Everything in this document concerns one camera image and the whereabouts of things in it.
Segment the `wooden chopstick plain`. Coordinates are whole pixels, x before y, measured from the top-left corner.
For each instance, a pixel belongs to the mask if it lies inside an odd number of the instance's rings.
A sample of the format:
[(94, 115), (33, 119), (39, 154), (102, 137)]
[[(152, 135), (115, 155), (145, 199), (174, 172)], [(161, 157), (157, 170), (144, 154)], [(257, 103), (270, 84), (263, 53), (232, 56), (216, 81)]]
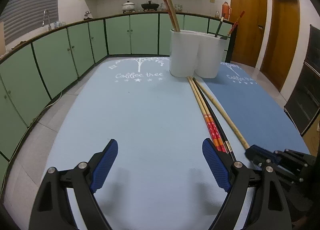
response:
[(223, 107), (220, 105), (220, 103), (204, 88), (202, 84), (199, 83), (197, 79), (194, 79), (195, 83), (200, 87), (200, 89), (204, 92), (206, 97), (211, 101), (211, 103), (215, 106), (215, 108), (220, 112), (220, 114), (223, 116), (225, 121), (228, 123), (228, 125), (231, 127), (234, 134), (237, 136), (239, 141), (241, 142), (244, 149), (249, 149), (250, 145), (244, 138), (244, 136), (241, 134), (241, 132), (238, 130), (234, 122), (231, 120), (231, 118), (228, 116), (226, 111), (223, 109)]

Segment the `white cooking pot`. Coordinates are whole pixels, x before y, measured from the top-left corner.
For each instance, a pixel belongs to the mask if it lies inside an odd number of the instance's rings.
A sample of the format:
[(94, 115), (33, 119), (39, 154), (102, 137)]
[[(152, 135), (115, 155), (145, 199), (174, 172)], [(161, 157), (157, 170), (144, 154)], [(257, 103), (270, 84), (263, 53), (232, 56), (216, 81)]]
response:
[(127, 1), (122, 4), (123, 13), (132, 13), (136, 11), (136, 4), (130, 1)]

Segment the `black wok on stove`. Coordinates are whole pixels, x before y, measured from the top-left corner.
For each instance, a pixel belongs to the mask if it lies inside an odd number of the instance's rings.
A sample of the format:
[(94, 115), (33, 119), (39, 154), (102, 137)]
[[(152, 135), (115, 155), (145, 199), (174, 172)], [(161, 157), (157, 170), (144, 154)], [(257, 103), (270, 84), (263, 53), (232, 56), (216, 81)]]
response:
[(141, 7), (144, 12), (156, 12), (159, 8), (159, 4), (154, 3), (152, 1), (148, 1), (147, 3), (141, 4)]

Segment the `brown wooden door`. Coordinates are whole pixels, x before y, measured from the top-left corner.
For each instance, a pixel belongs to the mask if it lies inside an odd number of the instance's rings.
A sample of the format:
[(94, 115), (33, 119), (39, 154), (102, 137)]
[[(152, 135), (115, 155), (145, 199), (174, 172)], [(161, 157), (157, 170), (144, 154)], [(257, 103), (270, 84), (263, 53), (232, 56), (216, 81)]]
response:
[(270, 32), (260, 71), (279, 91), (295, 56), (299, 26), (299, 0), (272, 0)]
[(244, 12), (236, 29), (232, 61), (255, 67), (261, 50), (267, 16), (267, 0), (231, 0), (231, 21)]

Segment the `wooden chopstick orange red end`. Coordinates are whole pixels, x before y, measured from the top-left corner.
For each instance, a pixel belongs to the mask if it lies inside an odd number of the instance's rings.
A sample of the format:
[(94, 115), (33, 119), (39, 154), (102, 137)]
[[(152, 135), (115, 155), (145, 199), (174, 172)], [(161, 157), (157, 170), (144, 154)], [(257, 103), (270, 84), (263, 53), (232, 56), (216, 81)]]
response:
[(215, 147), (217, 148), (218, 151), (227, 153), (227, 149), (225, 148), (225, 145), (224, 145), (224, 143), (222, 141), (222, 138), (221, 138), (221, 135), (219, 133), (219, 130), (217, 129), (216, 123), (215, 123), (215, 121), (213, 119), (213, 116), (212, 116), (213, 112), (211, 110), (210, 105), (208, 104), (208, 101), (204, 97), (204, 95), (201, 92), (199, 86), (196, 84), (195, 78), (191, 79), (191, 82), (193, 83), (193, 87), (195, 88), (195, 90), (197, 92), (197, 95), (198, 95), (198, 98), (202, 103), (203, 110), (204, 110), (204, 112), (206, 114), (206, 117), (207, 117), (206, 121), (208, 123), (209, 129), (210, 129), (210, 134), (212, 136), (213, 143), (214, 143)]
[(217, 137), (216, 130), (214, 129), (214, 126), (213, 126), (212, 117), (209, 113), (209, 110), (206, 104), (204, 103), (203, 97), (201, 96), (199, 90), (197, 89), (197, 86), (195, 85), (195, 82), (191, 79), (191, 77), (188, 76), (187, 79), (195, 95), (196, 101), (199, 105), (199, 108), (204, 117), (204, 120), (207, 124), (208, 131), (210, 133), (210, 137), (212, 138), (214, 146), (217, 148), (218, 151), (224, 152), (225, 151), (224, 145), (222, 143), (222, 140), (218, 139)]

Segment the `dark blue table mat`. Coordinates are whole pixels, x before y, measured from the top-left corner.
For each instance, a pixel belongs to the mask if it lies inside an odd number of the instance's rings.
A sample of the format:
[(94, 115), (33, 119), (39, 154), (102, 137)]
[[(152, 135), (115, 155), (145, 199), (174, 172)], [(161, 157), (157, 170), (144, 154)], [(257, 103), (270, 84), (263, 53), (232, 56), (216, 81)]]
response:
[(214, 79), (201, 83), (217, 99), (248, 144), (269, 151), (309, 150), (276, 101), (237, 64), (221, 63)]

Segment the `light blue table mat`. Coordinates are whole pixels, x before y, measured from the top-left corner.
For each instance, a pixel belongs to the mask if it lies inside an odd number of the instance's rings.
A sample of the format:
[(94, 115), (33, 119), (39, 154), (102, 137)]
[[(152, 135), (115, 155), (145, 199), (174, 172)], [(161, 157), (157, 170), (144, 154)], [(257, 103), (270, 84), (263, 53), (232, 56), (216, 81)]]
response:
[(202, 153), (208, 136), (167, 57), (107, 60), (76, 97), (47, 166), (72, 169), (114, 139), (118, 155), (95, 193), (113, 229), (208, 229), (226, 197)]

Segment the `chrome sink faucet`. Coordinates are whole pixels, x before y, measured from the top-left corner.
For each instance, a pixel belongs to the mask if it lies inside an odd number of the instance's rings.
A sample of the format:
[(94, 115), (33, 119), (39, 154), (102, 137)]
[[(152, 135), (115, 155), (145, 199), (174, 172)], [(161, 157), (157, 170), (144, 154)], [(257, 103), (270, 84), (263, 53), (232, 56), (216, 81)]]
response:
[(48, 25), (48, 31), (51, 31), (52, 27), (51, 27), (51, 21), (50, 21), (50, 13), (49, 13), (49, 10), (47, 9), (43, 11), (42, 27), (44, 27), (46, 23)]

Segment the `grey window blind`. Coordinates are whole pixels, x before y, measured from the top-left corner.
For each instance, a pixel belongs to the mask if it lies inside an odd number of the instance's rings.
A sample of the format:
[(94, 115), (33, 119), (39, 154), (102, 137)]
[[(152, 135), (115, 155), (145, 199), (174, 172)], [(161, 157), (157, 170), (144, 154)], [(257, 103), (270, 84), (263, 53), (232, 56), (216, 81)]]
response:
[(51, 23), (59, 20), (58, 0), (9, 0), (1, 14), (5, 43), (40, 28), (45, 9), (49, 10)]

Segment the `white plastic utensil holder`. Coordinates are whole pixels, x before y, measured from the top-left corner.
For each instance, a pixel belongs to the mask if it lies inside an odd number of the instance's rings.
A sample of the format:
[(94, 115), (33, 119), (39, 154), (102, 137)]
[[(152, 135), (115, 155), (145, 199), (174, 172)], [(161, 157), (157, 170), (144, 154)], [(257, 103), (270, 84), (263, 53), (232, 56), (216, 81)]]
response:
[(175, 77), (217, 76), (227, 41), (213, 34), (171, 30), (169, 71)]

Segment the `black oven cabinet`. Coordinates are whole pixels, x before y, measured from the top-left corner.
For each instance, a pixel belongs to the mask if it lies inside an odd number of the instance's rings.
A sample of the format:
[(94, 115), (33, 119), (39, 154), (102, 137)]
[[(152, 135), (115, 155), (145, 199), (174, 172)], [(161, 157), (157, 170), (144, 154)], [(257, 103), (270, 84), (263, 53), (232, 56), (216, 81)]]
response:
[(319, 29), (313, 25), (300, 76), (284, 111), (301, 135), (319, 115)]

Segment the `green lower kitchen cabinets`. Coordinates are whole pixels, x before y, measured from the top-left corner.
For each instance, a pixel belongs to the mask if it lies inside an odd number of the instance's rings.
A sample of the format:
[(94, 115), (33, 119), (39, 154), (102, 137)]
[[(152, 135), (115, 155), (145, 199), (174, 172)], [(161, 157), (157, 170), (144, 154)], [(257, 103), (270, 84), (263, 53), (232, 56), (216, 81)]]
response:
[(132, 55), (143, 75), (148, 62), (169, 56), (166, 13), (116, 15), (82, 21), (25, 41), (1, 59), (1, 173), (29, 127), (49, 103), (101, 60)]

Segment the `wooden cutting board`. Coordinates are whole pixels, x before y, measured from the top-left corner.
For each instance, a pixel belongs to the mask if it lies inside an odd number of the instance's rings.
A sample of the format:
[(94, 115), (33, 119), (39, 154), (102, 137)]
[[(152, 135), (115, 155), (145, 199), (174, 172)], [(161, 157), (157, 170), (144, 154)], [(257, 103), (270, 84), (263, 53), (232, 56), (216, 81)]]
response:
[(5, 52), (4, 22), (0, 22), (0, 56), (4, 55)]

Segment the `black chopstick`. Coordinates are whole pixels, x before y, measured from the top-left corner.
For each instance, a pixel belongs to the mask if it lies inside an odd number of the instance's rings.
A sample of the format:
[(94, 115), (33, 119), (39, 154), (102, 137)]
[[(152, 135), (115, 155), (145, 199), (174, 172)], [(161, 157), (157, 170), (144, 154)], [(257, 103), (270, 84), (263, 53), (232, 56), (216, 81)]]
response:
[(212, 116), (213, 116), (213, 119), (214, 119), (214, 121), (216, 123), (217, 129), (219, 130), (219, 133), (221, 135), (221, 138), (222, 138), (222, 141), (223, 141), (223, 143), (225, 145), (225, 148), (227, 149), (227, 154), (229, 154), (229, 156), (232, 158), (233, 161), (236, 161), (236, 157), (235, 157), (235, 155), (233, 153), (233, 150), (232, 150), (232, 148), (231, 148), (231, 146), (230, 146), (230, 144), (228, 142), (228, 139), (227, 139), (227, 137), (226, 137), (226, 135), (225, 135), (225, 133), (224, 133), (224, 131), (223, 131), (223, 129), (222, 129), (222, 127), (221, 127), (221, 125), (220, 125), (220, 123), (219, 123), (219, 121), (218, 121), (218, 119), (217, 119), (217, 117), (216, 117), (214, 112), (212, 113)]
[(222, 26), (222, 24), (223, 24), (223, 20), (224, 20), (224, 15), (221, 17), (220, 22), (219, 22), (219, 25), (218, 25), (218, 27), (217, 27), (217, 30), (216, 30), (216, 32), (215, 32), (215, 37), (216, 37), (216, 38), (217, 38), (217, 36), (218, 36), (218, 34), (219, 34), (219, 31), (220, 31), (220, 29), (221, 29), (221, 26)]

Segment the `orange thermos flask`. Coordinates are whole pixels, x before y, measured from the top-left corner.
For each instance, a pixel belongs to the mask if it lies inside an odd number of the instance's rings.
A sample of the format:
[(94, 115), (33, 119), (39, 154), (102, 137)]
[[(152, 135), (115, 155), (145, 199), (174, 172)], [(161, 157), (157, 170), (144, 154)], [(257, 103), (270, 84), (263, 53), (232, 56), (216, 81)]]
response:
[(228, 2), (224, 2), (222, 4), (222, 11), (221, 11), (221, 16), (224, 17), (225, 20), (228, 20), (229, 19), (229, 16), (230, 16), (230, 6), (228, 4)]

